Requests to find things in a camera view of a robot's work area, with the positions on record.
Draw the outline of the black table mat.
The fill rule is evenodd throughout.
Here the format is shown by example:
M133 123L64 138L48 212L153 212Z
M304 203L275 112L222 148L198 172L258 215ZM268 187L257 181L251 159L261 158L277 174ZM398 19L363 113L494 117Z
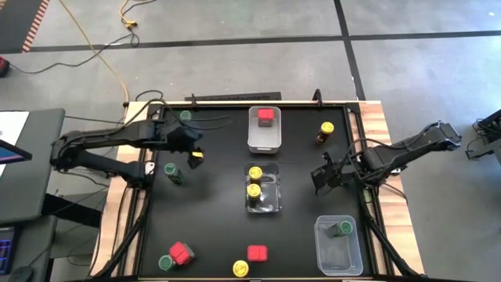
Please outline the black table mat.
M261 162L247 145L248 109L196 110L205 127L199 146L204 162L191 169L183 154L161 151L157 163L177 165L183 184L175 185L162 169L155 175L143 239L141 278L230 278L232 265L247 257L249 245L265 245L268 260L250 265L252 278L323 277L316 259L315 221L321 215L359 217L354 190L325 187L315 195L311 172L322 154L343 153L350 144L344 108L282 108L282 145L270 160L279 165L280 211L251 214L244 198L247 163ZM316 136L324 121L334 124L325 143ZM195 258L165 272L162 255L176 242L187 244Z

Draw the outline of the grey translucent plastic bin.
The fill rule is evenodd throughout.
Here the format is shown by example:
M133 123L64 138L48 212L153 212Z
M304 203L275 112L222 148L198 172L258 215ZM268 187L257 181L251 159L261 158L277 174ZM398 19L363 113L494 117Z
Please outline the grey translucent plastic bin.
M259 184L261 187L260 201L249 201L247 199L246 188L251 184L248 170L252 166L259 166L263 171L263 177ZM244 168L244 175L244 198L247 211L252 214L271 214L279 212L282 208L279 165L270 161L247 163Z

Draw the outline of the clear plastic container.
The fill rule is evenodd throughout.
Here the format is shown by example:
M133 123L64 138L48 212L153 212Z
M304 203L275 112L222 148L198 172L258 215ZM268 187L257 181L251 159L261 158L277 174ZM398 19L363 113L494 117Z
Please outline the clear plastic container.
M347 220L353 232L345 237L330 238L326 229ZM362 255L356 221L350 215L321 215L314 225L316 258L319 270L328 277L359 276L363 272Z

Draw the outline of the white plastic bin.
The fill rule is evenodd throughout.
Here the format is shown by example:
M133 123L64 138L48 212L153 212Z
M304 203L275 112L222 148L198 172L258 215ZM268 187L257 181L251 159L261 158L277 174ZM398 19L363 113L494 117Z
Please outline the white plastic bin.
M258 109L272 108L275 120L272 127L258 126ZM253 154L275 154L282 145L281 110L278 107L251 107L248 111L247 145Z

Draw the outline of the grey desk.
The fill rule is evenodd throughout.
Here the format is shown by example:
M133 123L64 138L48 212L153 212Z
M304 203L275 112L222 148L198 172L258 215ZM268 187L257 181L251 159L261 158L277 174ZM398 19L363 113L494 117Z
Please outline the grey desk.
M41 216L51 165L51 143L59 138L65 110L35 110L27 115L15 145L32 155L8 164L0 175L0 225Z

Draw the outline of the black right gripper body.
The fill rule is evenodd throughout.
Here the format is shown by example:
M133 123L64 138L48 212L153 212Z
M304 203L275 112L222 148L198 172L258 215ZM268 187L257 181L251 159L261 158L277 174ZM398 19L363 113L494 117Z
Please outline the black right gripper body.
M332 161L330 163L332 175L327 181L329 187L349 186L359 178L360 164L356 157L350 157L346 161Z

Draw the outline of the black diagonal strut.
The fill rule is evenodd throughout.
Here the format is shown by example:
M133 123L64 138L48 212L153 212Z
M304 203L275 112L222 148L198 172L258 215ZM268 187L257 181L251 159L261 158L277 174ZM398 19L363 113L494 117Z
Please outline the black diagonal strut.
M110 259L106 262L104 267L95 274L92 278L109 278L116 266L121 262L124 255L128 252L130 244L135 238L136 234L143 228L146 222L146 217L149 209L150 196L147 194L144 198L142 209L139 213L139 217L136 219L134 225L125 234L124 239L118 246L118 249L111 255Z
M415 270L413 270L393 247L393 245L388 240L382 229L377 225L374 217L370 214L367 205L362 203L361 206L363 210L363 217L366 221L366 224L375 234L376 238L381 243L383 250L387 252L390 260L396 265L399 272L403 276L408 276L408 277L419 276L420 274Z

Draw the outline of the backlit keyboard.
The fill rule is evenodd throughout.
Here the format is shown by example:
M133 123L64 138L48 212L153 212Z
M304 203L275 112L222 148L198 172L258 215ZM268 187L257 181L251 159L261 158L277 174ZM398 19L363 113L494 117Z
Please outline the backlit keyboard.
M0 227L0 276L9 273L14 256L16 228Z

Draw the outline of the white paper sheet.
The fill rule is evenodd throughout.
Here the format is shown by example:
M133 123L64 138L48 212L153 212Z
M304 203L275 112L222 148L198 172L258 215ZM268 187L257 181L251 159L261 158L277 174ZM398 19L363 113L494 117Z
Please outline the white paper sheet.
M0 111L0 139L17 146L29 114L29 111ZM0 164L0 177L6 165Z

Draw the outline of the black mat with striped edge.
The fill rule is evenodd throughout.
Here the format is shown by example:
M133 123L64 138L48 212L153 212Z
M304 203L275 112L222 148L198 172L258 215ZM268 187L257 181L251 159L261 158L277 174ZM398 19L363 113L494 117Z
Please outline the black mat with striped edge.
M51 0L0 0L0 54L30 52Z

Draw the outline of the tablet screen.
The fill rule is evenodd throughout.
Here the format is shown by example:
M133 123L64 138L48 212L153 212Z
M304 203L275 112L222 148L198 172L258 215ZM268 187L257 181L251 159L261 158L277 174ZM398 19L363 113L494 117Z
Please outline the tablet screen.
M0 139L0 165L30 161L32 154Z

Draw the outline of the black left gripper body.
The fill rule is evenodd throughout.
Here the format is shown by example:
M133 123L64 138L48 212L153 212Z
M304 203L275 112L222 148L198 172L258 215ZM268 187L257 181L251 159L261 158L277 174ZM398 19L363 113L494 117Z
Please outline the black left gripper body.
M160 146L161 150L172 153L202 153L203 149L196 144L203 135L195 129L184 125L165 125L161 130L161 136L164 143Z

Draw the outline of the black frame rail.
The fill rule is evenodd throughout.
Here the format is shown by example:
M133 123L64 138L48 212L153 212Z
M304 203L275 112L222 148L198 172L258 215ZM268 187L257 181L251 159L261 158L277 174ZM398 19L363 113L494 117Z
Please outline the black frame rail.
M373 282L372 277L291 278L137 278L136 282Z
M357 123L357 114L359 113L359 106L357 103L348 103L346 106L346 118L348 123L348 129L351 137L351 141L355 141L359 137L359 128ZM356 187L357 199L359 203L359 213L361 218L361 226L363 232L363 242L366 247L365 254L368 260L367 269L369 274L377 273L378 264L377 257L374 251L373 236L369 225L366 222L365 208L367 207L366 199L364 195L363 188Z
M144 120L148 118L148 107L144 110L140 110L146 102L130 102L128 105L128 115L131 117L134 114L138 116L135 118L136 121ZM135 207L137 211L137 221L140 223L139 230L136 233L133 241L131 242L127 258L124 260L124 269L123 274L132 275L133 277L138 276L139 266L141 263L140 256L142 255L142 246L144 233L146 232L146 224L148 220L148 211L149 211L149 203L150 203L150 192L151 187L146 190L140 190L137 195L137 199L135 200Z
M306 101L305 103L209 103L202 104L198 103L197 105L192 104L173 104L169 103L168 105L161 104L162 107L170 107L173 110L178 109L188 109L188 110L202 110L202 109L216 109L216 108L250 108L250 107L279 107L279 108L306 108L313 110L327 110L328 108L350 108L356 109L359 107L358 103L324 103L320 106L318 103L314 103L313 101Z

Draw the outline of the black desk crossbar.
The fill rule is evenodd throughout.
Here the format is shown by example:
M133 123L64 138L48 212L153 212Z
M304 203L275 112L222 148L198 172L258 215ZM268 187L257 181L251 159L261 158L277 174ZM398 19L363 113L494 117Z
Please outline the black desk crossbar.
M99 206L97 197L100 195L103 195L103 192L63 196L47 193L43 200L41 214L53 215L58 219L97 228L101 221L102 212L98 208L92 208L89 205L94 203Z

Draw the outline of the red lid paprika tin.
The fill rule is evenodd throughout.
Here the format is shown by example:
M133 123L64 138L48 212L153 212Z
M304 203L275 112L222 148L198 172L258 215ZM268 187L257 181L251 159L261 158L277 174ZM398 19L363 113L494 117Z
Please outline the red lid paprika tin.
M181 241L174 243L169 248L169 255L172 257L173 261L180 266L187 265L195 258L191 248Z
M272 108L258 109L258 126L260 128L272 127L275 120L275 112Z
M268 248L265 245L249 245L247 247L247 260L250 262L266 262Z

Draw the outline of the black power strip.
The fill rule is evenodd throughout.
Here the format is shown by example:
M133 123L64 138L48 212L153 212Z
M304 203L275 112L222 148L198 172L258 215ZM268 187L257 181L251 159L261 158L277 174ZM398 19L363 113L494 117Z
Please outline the black power strip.
M241 93L241 94L226 94L226 95L213 95L213 96L187 96L185 101L241 101L241 100L281 100L281 92L255 92L255 93Z

